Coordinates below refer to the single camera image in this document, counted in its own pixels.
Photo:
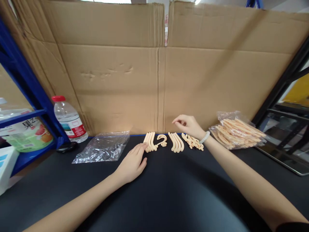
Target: cardboard box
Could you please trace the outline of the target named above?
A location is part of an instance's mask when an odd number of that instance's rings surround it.
[[[251,119],[309,32],[308,14],[171,2],[164,47],[162,4],[13,2],[19,21],[0,4],[16,42],[91,135],[174,132],[181,113],[204,129],[217,111]]]

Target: yellow object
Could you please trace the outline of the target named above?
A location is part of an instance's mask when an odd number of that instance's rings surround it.
[[[283,99],[284,102],[298,103],[305,102],[309,96],[309,74],[304,75],[295,83],[289,93]]]

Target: clear plastic bag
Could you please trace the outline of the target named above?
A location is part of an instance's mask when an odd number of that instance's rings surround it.
[[[130,131],[96,135],[73,160],[76,163],[117,161],[130,139]]]
[[[254,124],[244,117],[240,111],[217,112],[220,124],[209,128],[213,137],[225,148],[240,149],[253,146],[263,146],[266,136],[254,127]]]

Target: bottle label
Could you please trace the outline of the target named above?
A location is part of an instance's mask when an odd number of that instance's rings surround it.
[[[84,128],[81,119],[78,117],[72,121],[67,122],[59,122],[63,127],[65,133],[70,139],[78,138],[84,134],[86,134],[86,130]]]

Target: black table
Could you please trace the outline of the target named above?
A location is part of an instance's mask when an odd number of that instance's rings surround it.
[[[1,231],[22,231],[110,175],[144,137],[131,137],[118,162],[71,164],[54,153],[0,196]],[[147,167],[108,197],[77,231],[270,231],[221,166],[187,144],[145,153]],[[299,177],[255,148],[233,151],[309,218],[309,177]]]

